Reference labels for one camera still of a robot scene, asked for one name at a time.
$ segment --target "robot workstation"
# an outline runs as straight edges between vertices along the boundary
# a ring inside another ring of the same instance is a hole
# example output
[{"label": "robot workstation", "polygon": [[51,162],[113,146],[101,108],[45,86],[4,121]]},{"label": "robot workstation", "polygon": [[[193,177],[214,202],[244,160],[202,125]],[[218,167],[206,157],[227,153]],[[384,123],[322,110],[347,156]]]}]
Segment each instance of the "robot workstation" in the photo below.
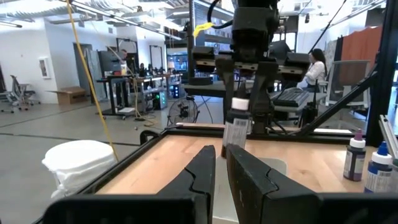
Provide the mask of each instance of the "robot workstation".
[{"label": "robot workstation", "polygon": [[[307,54],[288,53],[282,63],[269,57],[280,26],[277,2],[238,0],[233,20],[213,27],[232,26],[232,52],[192,49],[196,69],[216,69],[223,80],[227,108],[233,97],[248,97],[244,85],[235,93],[234,70],[255,76],[248,99],[252,126],[244,147],[223,148],[222,124],[180,123],[161,133],[143,131],[138,150],[75,195],[54,202],[37,223],[397,223],[396,194],[364,194],[363,181],[343,177],[353,135],[316,131],[369,88],[377,76],[374,69],[301,129],[270,125],[274,105],[267,87],[277,75],[299,82],[309,65]],[[373,152],[366,147],[365,167]]]}]

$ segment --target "white bucket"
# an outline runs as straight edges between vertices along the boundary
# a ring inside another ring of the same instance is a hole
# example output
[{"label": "white bucket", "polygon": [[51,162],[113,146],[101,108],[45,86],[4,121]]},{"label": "white bucket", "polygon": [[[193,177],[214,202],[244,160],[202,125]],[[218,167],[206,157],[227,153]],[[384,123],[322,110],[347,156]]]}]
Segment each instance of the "white bucket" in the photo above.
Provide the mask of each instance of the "white bucket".
[{"label": "white bucket", "polygon": [[42,163],[55,177],[52,198],[75,193],[116,163],[112,147],[98,141],[80,140],[59,144],[47,151]]},{"label": "white bucket", "polygon": [[[281,174],[286,174],[287,164],[279,159],[258,158]],[[213,224],[237,224],[234,200],[228,182],[226,159],[219,156],[216,159],[216,183],[213,205]]]}]

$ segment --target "wooden tabletop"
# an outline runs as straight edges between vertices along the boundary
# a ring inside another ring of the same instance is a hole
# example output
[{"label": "wooden tabletop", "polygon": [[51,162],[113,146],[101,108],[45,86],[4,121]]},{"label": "wooden tabletop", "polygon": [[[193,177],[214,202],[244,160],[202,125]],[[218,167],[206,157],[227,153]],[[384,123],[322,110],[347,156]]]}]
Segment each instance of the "wooden tabletop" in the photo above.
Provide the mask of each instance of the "wooden tabletop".
[{"label": "wooden tabletop", "polygon": [[[220,156],[221,142],[221,138],[166,136],[97,194],[155,194],[174,179],[203,146],[214,145],[216,155]],[[287,176],[316,192],[363,192],[364,181],[343,178],[344,145],[247,140],[245,149],[257,157],[285,161]],[[368,148],[366,161],[373,150]]]}]

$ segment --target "cardboard box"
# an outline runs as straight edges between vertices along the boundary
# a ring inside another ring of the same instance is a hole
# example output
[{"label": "cardboard box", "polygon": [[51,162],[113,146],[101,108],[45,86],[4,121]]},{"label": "cardboard box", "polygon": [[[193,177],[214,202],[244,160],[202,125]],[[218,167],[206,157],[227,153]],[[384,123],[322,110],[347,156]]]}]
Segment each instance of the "cardboard box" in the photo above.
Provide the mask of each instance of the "cardboard box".
[{"label": "cardboard box", "polygon": [[87,100],[86,90],[78,86],[62,88],[58,91],[49,92],[57,94],[58,104],[60,105],[70,105]]}]

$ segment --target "woman with dark hair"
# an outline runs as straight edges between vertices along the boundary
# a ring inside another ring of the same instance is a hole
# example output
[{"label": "woman with dark hair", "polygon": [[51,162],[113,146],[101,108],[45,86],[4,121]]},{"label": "woman with dark hair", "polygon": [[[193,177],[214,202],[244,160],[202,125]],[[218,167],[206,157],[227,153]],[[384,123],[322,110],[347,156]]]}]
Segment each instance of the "woman with dark hair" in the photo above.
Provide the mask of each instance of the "woman with dark hair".
[{"label": "woman with dark hair", "polygon": [[310,93],[319,92],[319,86],[315,85],[315,81],[325,81],[327,73],[326,59],[321,49],[313,49],[311,51],[310,62],[312,64],[305,74],[305,81],[308,85],[304,90]]}]

